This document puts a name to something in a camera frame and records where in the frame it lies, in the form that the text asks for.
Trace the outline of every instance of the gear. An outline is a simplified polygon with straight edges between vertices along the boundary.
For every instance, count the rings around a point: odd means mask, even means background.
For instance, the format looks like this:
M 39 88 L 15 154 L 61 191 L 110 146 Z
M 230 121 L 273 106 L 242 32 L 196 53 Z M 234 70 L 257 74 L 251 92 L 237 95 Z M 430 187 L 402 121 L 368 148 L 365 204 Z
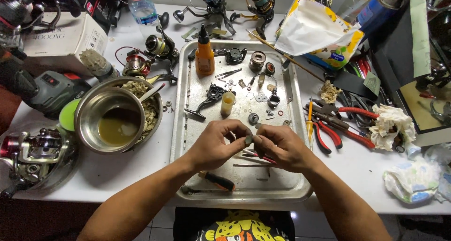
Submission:
M 250 124 L 255 124 L 258 122 L 258 114 L 253 112 L 251 114 L 249 114 L 249 123 Z

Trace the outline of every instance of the person's left hand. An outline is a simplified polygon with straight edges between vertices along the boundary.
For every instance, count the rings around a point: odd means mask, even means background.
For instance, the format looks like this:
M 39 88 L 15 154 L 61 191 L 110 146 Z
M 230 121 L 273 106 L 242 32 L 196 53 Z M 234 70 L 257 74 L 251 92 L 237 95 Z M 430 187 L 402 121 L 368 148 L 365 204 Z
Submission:
M 252 132 L 239 120 L 211 121 L 183 157 L 196 171 L 217 169 L 246 147 L 246 135 Z M 224 137 L 230 144 L 226 145 Z

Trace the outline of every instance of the person's right hand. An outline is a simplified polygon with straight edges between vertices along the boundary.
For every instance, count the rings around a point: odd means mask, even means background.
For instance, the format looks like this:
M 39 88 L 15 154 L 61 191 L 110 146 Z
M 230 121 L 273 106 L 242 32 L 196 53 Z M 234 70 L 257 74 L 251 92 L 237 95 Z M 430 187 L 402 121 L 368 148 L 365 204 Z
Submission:
M 286 125 L 264 124 L 254 135 L 253 141 L 259 156 L 267 154 L 277 165 L 290 172 L 303 172 L 320 161 L 304 141 Z

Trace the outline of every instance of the metal tray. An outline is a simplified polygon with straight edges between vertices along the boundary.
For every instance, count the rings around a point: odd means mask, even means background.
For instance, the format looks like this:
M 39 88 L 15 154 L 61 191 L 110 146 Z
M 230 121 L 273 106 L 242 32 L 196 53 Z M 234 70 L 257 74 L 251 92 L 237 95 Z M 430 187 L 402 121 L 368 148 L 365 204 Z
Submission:
M 256 133 L 256 128 L 248 122 L 249 110 L 255 112 L 259 116 L 259 122 L 263 124 L 282 125 L 285 120 L 290 121 L 290 127 L 304 140 L 307 138 L 307 129 L 305 127 L 305 119 L 302 110 L 302 103 L 299 94 L 298 79 L 295 74 L 296 67 L 290 64 L 287 71 L 282 71 L 283 56 L 267 47 L 266 45 L 256 41 L 227 41 L 212 40 L 211 48 L 247 48 L 245 60 L 238 65 L 227 65 L 224 56 L 215 58 L 215 72 L 211 76 L 198 76 L 196 73 L 195 62 L 189 62 L 187 56 L 192 50 L 197 48 L 197 42 L 186 44 L 180 51 L 179 79 L 177 83 L 177 99 L 175 104 L 174 130 L 172 133 L 171 158 L 172 163 L 181 157 L 194 144 L 196 139 L 205 129 L 210 121 L 222 120 L 220 115 L 221 101 L 201 110 L 201 114 L 206 117 L 202 121 L 193 115 L 187 113 L 184 108 L 195 110 L 197 106 L 206 99 L 206 90 L 211 83 L 223 87 L 226 83 L 216 80 L 215 75 L 223 72 L 243 68 L 224 80 L 233 80 L 236 86 L 232 90 L 236 92 L 236 101 L 232 109 L 232 114 L 228 119 L 239 119 Z M 275 84 L 271 77 L 266 77 L 262 88 L 258 87 L 258 77 L 252 85 L 250 91 L 241 88 L 238 84 L 243 79 L 246 86 L 251 78 L 255 75 L 249 68 L 249 61 L 254 51 L 263 51 L 267 58 L 267 62 L 273 63 L 276 68 L 274 77 L 277 79 L 277 95 L 280 97 L 280 104 L 272 109 L 274 116 L 271 120 L 266 110 L 269 106 L 265 102 L 256 102 L 255 96 L 263 92 L 267 97 L 271 92 L 267 90 L 268 84 Z M 248 93 L 254 94 L 254 99 L 250 100 Z M 283 111 L 283 115 L 279 116 L 278 111 Z M 242 153 L 238 153 L 229 159 L 222 167 L 214 170 L 212 173 L 227 177 L 235 183 L 235 191 L 229 193 L 220 190 L 207 180 L 195 175 L 190 178 L 185 185 L 196 192 L 187 193 L 186 186 L 177 192 L 177 196 L 193 203 L 208 204 L 231 204 L 231 203 L 270 203 L 270 202 L 300 202 L 307 199 L 313 192 L 311 185 L 302 174 L 290 173 L 288 171 L 270 168 L 271 177 L 268 177 L 268 168 L 255 167 L 233 167 L 234 163 L 265 163 L 263 160 L 256 158 L 242 157 Z

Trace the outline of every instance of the yellow cartoon print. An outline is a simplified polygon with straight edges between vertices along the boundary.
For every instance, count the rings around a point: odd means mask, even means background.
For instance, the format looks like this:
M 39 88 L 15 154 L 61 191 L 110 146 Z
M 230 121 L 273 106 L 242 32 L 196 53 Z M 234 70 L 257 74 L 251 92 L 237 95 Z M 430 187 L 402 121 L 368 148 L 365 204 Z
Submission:
M 205 232 L 208 241 L 286 241 L 285 238 L 270 234 L 270 227 L 263 224 L 258 213 L 249 210 L 228 211 L 224 221 L 216 222 L 216 230 Z

